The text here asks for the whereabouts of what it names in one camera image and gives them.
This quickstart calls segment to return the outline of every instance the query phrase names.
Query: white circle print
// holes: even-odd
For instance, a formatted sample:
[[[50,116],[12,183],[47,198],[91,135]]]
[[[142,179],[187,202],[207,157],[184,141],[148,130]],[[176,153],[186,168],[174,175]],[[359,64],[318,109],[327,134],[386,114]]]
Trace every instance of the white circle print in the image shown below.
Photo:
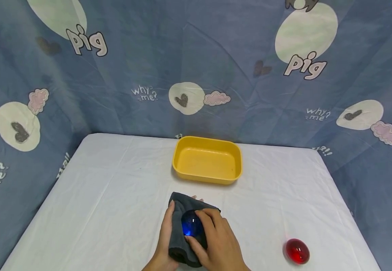
[[[336,13],[324,3],[316,3],[309,12],[306,9],[293,11],[276,34],[276,54],[285,63],[289,63],[293,55],[305,59],[313,51],[319,57],[332,44],[337,27]]]
[[[38,18],[53,32],[69,39],[67,29],[77,33],[76,25],[87,29],[87,17],[79,0],[27,0]]]
[[[40,142],[40,121],[19,102],[9,102],[0,107],[0,136],[14,149],[31,151]]]
[[[193,115],[201,110],[204,99],[204,90],[195,83],[176,83],[169,89],[170,104],[184,115]]]
[[[369,129],[374,123],[377,123],[384,114],[383,105],[377,100],[362,100],[361,102],[351,105],[336,120],[336,124],[355,130]]]

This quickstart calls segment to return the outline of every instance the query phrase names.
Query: black heart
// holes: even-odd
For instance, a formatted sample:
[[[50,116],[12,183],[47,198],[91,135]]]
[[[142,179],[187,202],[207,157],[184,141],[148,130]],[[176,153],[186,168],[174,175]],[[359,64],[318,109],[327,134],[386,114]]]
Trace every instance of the black heart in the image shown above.
[[[185,94],[181,94],[181,99],[178,97],[175,97],[175,100],[177,103],[179,103],[179,105],[181,105],[182,107],[187,107],[187,102],[188,102],[188,96]]]
[[[253,77],[259,77],[261,75],[267,75],[271,72],[270,66],[264,66],[264,62],[262,60],[258,60],[255,63],[255,68],[253,69]]]
[[[55,55],[60,53],[61,48],[59,43],[52,42],[49,43],[45,38],[43,37],[37,37],[36,38],[36,43],[39,45],[41,50],[46,54],[46,55]]]
[[[360,110],[357,110],[356,112],[354,112],[353,114],[351,114],[351,113],[345,114],[345,116],[343,118],[345,120],[353,120],[355,117],[360,115],[362,112],[363,111],[360,109]]]
[[[15,140],[18,143],[24,143],[29,137],[30,134],[25,130],[25,128],[18,122],[11,122],[11,126],[17,133],[15,134]]]

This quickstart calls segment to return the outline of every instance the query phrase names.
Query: blue fabric backdrop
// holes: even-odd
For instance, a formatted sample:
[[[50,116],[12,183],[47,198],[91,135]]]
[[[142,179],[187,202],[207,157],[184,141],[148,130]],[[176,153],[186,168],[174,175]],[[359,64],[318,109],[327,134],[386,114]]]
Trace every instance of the blue fabric backdrop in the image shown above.
[[[96,132],[318,149],[392,271],[392,0],[0,0],[0,267]]]

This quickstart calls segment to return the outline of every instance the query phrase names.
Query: pink cloud print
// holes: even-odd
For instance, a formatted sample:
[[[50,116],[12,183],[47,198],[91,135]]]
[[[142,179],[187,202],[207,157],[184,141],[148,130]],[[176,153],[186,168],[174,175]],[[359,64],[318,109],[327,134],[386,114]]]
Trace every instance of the pink cloud print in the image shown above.
[[[392,146],[392,124],[380,120],[371,126],[371,130],[382,142]]]
[[[224,105],[230,101],[231,97],[224,92],[220,93],[218,91],[213,91],[213,93],[205,95],[204,104],[209,106]]]
[[[29,93],[29,103],[27,104],[27,107],[33,114],[38,115],[38,113],[44,110],[46,100],[48,99],[49,91],[47,89],[35,89],[34,92]]]

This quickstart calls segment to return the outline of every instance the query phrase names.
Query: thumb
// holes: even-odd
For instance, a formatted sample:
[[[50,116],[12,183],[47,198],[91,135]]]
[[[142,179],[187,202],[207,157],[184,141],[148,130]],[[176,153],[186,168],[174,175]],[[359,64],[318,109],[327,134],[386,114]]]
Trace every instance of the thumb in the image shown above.
[[[205,249],[202,248],[201,244],[196,239],[194,239],[194,237],[184,236],[184,238],[190,245],[191,249],[193,249],[194,253],[199,259],[199,262],[201,262],[203,266],[207,266],[208,263],[210,262],[207,251],[205,251]]]

